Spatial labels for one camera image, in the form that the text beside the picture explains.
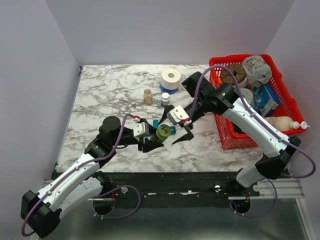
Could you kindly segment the teal weekly pill organizer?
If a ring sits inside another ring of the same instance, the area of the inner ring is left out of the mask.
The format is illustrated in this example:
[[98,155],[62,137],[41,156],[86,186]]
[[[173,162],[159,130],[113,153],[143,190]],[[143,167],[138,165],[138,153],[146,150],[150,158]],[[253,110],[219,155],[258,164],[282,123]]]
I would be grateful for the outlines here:
[[156,129],[156,131],[155,131],[155,133],[150,133],[147,136],[154,138],[154,140],[156,142],[163,143],[169,137],[169,135],[176,134],[176,127],[175,126],[169,126],[166,124],[159,125],[158,120],[153,120],[152,126]]

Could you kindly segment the green pill bottle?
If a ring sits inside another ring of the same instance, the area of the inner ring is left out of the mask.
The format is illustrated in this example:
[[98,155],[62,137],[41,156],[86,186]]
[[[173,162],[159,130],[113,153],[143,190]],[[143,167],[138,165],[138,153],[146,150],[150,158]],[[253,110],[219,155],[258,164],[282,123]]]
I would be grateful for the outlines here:
[[167,124],[161,124],[158,126],[154,135],[154,141],[156,143],[163,143],[172,134],[172,129]]

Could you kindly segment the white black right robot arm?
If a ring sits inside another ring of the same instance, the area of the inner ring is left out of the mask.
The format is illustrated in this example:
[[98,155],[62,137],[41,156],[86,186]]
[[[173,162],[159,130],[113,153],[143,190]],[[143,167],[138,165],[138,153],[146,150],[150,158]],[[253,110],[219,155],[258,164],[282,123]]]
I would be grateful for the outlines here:
[[173,125],[185,128],[186,134],[178,142],[193,138],[192,123],[206,113],[223,116],[245,132],[263,152],[262,158],[254,165],[242,168],[230,183],[230,191],[241,196],[248,187],[263,179],[276,180],[282,176],[291,157],[301,144],[297,136],[289,137],[278,131],[259,115],[229,83],[214,88],[199,71],[182,82],[183,87],[193,97],[186,107],[167,105],[161,120],[169,119]]

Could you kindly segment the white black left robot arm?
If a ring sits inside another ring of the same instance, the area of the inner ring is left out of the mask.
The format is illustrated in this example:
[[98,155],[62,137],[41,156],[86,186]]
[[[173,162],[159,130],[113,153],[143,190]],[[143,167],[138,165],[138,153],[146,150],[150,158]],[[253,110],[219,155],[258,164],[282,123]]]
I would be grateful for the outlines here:
[[25,231],[29,226],[33,234],[45,238],[57,228],[70,207],[91,197],[107,197],[111,185],[100,178],[99,170],[115,156],[118,146],[137,145],[140,152],[148,153],[163,147],[171,134],[169,126],[162,131],[144,118],[131,114],[124,118],[133,119],[133,128],[125,127],[125,119],[106,117],[98,135],[71,167],[37,192],[29,190],[22,196],[20,216],[24,237],[29,236]]

